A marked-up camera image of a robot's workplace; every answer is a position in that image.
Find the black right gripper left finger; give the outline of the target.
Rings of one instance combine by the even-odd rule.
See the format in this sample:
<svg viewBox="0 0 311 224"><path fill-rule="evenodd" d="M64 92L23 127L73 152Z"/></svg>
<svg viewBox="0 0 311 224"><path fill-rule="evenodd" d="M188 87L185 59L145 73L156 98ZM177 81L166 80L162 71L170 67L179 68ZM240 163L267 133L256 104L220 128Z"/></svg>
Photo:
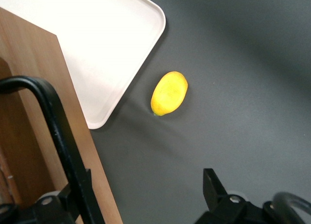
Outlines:
<svg viewBox="0 0 311 224"><path fill-rule="evenodd" d="M28 208L6 203L0 206L2 224L74 224L78 217L93 223L89 208L78 204L80 198L67 184L57 195L44 195Z"/></svg>

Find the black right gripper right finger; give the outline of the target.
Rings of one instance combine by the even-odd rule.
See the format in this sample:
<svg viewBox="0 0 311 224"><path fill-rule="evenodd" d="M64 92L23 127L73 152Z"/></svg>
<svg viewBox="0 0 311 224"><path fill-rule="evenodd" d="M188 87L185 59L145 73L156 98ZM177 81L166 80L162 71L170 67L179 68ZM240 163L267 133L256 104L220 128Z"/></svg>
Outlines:
<svg viewBox="0 0 311 224"><path fill-rule="evenodd" d="M273 224L270 202L257 207L237 194L229 194L213 169L203 170L203 195L208 211L197 224Z"/></svg>

